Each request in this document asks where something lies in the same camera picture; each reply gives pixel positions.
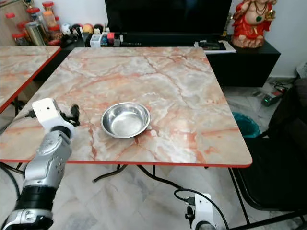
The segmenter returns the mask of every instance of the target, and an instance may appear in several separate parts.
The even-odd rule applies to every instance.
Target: black chair
[[[303,222],[299,230],[307,229],[303,218],[307,214],[307,106],[301,100],[306,101],[307,94],[298,89],[295,85],[285,95],[268,131],[258,138],[245,138],[253,158],[252,165],[229,169],[247,219],[247,225],[233,229],[250,229],[294,217],[300,217]],[[238,188],[245,201],[255,209],[291,213],[250,223]]]

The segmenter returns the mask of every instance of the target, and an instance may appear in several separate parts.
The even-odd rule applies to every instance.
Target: red table edge
[[[30,160],[9,160],[0,159],[3,163],[15,162],[15,163],[28,163]],[[237,165],[237,164],[205,164],[205,163],[171,163],[171,162],[137,162],[137,161],[70,161],[70,164],[127,164],[127,165],[164,165],[164,166],[202,166],[202,167],[220,167],[220,168],[247,168],[250,164]]]
[[[33,80],[33,78],[35,78],[37,76],[37,74],[61,51],[61,47],[59,47],[57,49],[56,52],[53,53],[53,55],[51,55],[47,61],[45,61],[45,63],[43,65],[41,65],[41,67],[35,71],[32,76],[30,78],[28,78],[28,80],[25,81],[25,83],[15,92],[13,93],[13,95],[0,107],[0,114],[6,109],[6,107],[9,106],[9,104],[15,99],[16,96],[18,96],[18,94]]]

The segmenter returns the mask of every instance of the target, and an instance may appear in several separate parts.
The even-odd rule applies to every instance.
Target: table top
[[[76,48],[33,101],[54,98],[67,112],[80,108],[70,163],[248,167],[252,158],[201,48]],[[100,126],[120,102],[148,108],[151,121],[134,138],[117,139]],[[44,137],[37,119],[13,122],[0,136],[0,160],[27,162]]]
[[[59,51],[59,46],[0,46],[0,113]]]

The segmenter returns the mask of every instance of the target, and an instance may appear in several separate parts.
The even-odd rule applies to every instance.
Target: stainless steel bowl
[[[150,122],[148,109],[133,102],[123,102],[108,108],[101,117],[102,129],[115,138],[130,138],[143,132]]]

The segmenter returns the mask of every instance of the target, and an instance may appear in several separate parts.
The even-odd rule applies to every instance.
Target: white wall
[[[36,6],[43,10],[42,2],[34,0]],[[107,23],[104,0],[53,0],[54,11],[61,23]],[[236,5],[242,0],[233,0],[230,12],[234,13]],[[271,31],[265,38],[281,56],[271,76],[294,77],[295,67],[307,61],[307,0],[278,0],[274,6],[277,18],[271,25]],[[233,34],[231,24],[229,34]]]
[[[35,6],[44,11],[42,2],[34,0]],[[60,23],[105,24],[107,23],[105,0],[52,0],[54,14],[59,16]]]
[[[233,0],[230,11],[236,11],[241,0]],[[276,19],[265,39],[274,46],[281,56],[271,77],[295,77],[295,68],[307,61],[307,0],[278,0],[274,6]]]

